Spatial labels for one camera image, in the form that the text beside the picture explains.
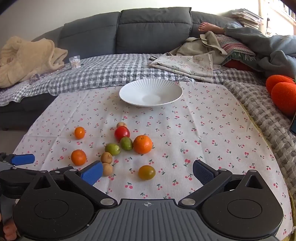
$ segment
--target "triangular cutout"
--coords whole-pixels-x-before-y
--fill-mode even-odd
[[[43,176],[38,180],[34,189],[37,190],[37,189],[49,188],[49,187],[50,187],[49,181],[45,176]]]
[[[250,178],[246,184],[246,187],[262,189],[262,186],[255,175],[250,176]]]

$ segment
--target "red plush toy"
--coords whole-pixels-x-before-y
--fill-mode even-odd
[[[293,79],[283,75],[272,75],[266,80],[266,89],[280,111],[286,116],[293,117],[296,112],[296,84]]]

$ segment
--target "metal screw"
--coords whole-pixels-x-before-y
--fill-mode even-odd
[[[191,206],[195,204],[195,200],[193,200],[192,198],[184,198],[182,199],[181,203],[186,206]]]
[[[111,198],[104,198],[101,200],[101,204],[105,205],[105,206],[110,206],[112,204],[114,204],[115,201]]]

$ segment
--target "bare foot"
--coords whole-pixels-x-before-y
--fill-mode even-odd
[[[223,28],[220,28],[214,24],[211,23],[201,23],[200,27],[198,28],[199,31],[201,32],[208,32],[208,31],[212,31],[214,34],[225,34],[225,31]]]
[[[12,219],[8,220],[4,226],[3,226],[3,231],[5,234],[5,239],[7,241],[12,241],[17,238],[17,227],[15,226],[15,223],[13,222]]]

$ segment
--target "red stuffed tomato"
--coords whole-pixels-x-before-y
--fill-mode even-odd
[[[118,127],[114,132],[117,141],[120,141],[123,137],[130,137],[130,135],[129,130],[125,126]]]

